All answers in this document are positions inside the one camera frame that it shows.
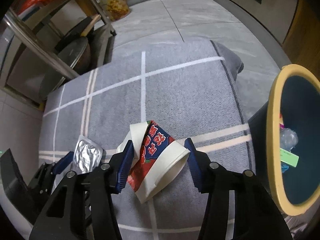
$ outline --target gray tile floor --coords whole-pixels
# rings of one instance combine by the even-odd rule
[[[112,60],[146,49],[150,44],[175,43],[202,36],[222,43],[244,62],[237,85],[250,118],[268,100],[279,68],[257,38],[213,0],[150,0],[131,7],[114,22],[117,31]]]

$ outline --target paper packaging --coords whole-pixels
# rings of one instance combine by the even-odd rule
[[[117,152],[123,151],[128,140],[133,142],[135,155],[128,183],[144,203],[179,174],[187,162],[189,150],[154,121],[130,125]]]
[[[80,135],[75,153],[71,170],[77,174],[91,172],[95,167],[99,166],[102,158],[103,149],[92,140]]]

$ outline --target wooden handle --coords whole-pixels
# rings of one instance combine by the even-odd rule
[[[96,24],[97,21],[99,21],[101,18],[100,14],[97,14],[92,21],[89,23],[89,25],[83,30],[83,32],[80,34],[81,37],[85,37],[88,35],[89,31],[93,28],[93,26]]]

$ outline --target yellow trash can rim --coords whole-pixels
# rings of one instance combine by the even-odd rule
[[[291,76],[301,76],[308,80],[320,93],[319,80],[306,68],[290,64],[284,66],[274,80],[268,103],[266,153],[268,166],[268,180],[272,198],[278,208],[287,215],[297,216],[307,211],[320,196],[320,185],[305,202],[294,205],[290,203],[284,190],[280,162],[280,129],[279,114],[281,95],[285,81]]]

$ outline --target trash can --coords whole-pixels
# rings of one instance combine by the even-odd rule
[[[106,12],[111,21],[117,21],[127,16],[130,9],[126,0],[96,0]]]
[[[256,173],[278,208],[287,215],[303,214],[320,196],[320,82],[306,68],[282,68],[271,87],[269,101],[249,119]],[[281,172],[280,128],[295,131],[296,166]]]

